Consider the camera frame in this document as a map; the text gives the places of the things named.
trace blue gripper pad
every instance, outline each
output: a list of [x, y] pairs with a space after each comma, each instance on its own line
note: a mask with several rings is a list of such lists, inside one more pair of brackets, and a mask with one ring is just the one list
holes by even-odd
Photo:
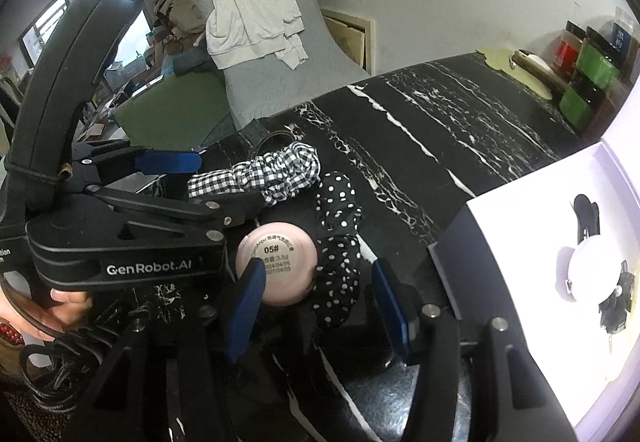
[[404, 358], [410, 351], [410, 328], [396, 295], [398, 287], [398, 278], [388, 263], [385, 260], [375, 260], [371, 266], [371, 288], [391, 345], [396, 354]]
[[146, 175], [195, 173], [202, 165], [202, 158], [194, 152], [145, 151], [136, 157], [136, 171]]
[[261, 259], [253, 258], [226, 303], [223, 339], [227, 361], [234, 364], [249, 346], [255, 318], [267, 285], [267, 270]]

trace black polka dot fabric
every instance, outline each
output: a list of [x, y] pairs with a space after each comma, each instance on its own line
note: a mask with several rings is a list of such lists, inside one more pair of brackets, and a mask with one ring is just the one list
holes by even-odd
[[319, 265], [311, 303], [322, 329], [344, 323], [360, 295], [362, 255], [356, 235], [362, 209], [355, 194], [343, 173], [334, 171], [320, 179], [316, 195], [321, 230], [316, 244]]

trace gray fabric cover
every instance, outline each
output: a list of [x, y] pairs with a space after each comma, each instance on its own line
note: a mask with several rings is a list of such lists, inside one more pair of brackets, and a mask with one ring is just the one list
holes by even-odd
[[[268, 117], [323, 93], [357, 83], [369, 74], [335, 44], [318, 0], [296, 0], [305, 30], [300, 38], [309, 59], [291, 70], [271, 54], [224, 70], [226, 95], [238, 129], [252, 119]], [[212, 0], [194, 0], [208, 17]]]

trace pink round compact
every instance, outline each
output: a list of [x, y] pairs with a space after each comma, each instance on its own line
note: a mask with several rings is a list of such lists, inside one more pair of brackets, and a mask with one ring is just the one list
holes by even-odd
[[236, 255], [238, 276], [254, 257], [261, 258], [267, 269], [263, 303], [292, 305], [311, 290], [318, 252], [310, 236], [299, 227], [291, 223], [267, 223], [246, 235]]

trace scrunchie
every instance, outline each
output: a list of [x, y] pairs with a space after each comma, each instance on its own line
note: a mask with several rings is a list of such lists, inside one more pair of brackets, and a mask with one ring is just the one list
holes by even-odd
[[322, 237], [311, 303], [318, 327], [331, 329], [347, 320], [360, 296], [362, 255], [356, 235], [362, 209], [349, 177], [335, 171], [322, 177], [316, 200]]
[[274, 153], [265, 153], [230, 169], [192, 177], [187, 183], [189, 197], [208, 193], [242, 193], [259, 189], [268, 207], [295, 197], [301, 189], [318, 181], [320, 160], [316, 148], [293, 142]]

